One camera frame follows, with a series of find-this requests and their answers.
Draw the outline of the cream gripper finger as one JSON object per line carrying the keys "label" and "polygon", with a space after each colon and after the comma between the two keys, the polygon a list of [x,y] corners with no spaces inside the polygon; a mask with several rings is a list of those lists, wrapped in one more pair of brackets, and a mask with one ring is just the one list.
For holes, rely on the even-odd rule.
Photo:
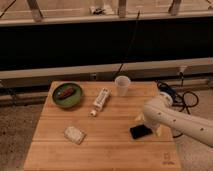
{"label": "cream gripper finger", "polygon": [[136,116],[135,121],[144,121],[144,114],[140,113],[138,116]]}
{"label": "cream gripper finger", "polygon": [[158,128],[156,128],[156,129],[154,130],[154,133],[155,133],[156,136],[160,137],[161,134],[162,134],[162,127],[159,126]]}

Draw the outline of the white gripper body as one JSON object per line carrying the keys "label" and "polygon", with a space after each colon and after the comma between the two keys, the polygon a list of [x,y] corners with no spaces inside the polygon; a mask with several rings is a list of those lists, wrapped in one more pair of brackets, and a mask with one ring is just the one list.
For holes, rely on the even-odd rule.
{"label": "white gripper body", "polygon": [[143,120],[144,124],[153,131],[157,131],[160,128],[160,122],[155,114],[144,113]]}

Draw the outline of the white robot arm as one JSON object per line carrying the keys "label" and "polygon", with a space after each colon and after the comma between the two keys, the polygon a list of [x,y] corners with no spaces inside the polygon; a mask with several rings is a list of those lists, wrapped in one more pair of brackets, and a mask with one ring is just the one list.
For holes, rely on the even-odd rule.
{"label": "white robot arm", "polygon": [[165,125],[213,148],[213,121],[173,110],[172,104],[172,97],[160,92],[143,104],[135,120],[157,136],[161,135],[161,125]]}

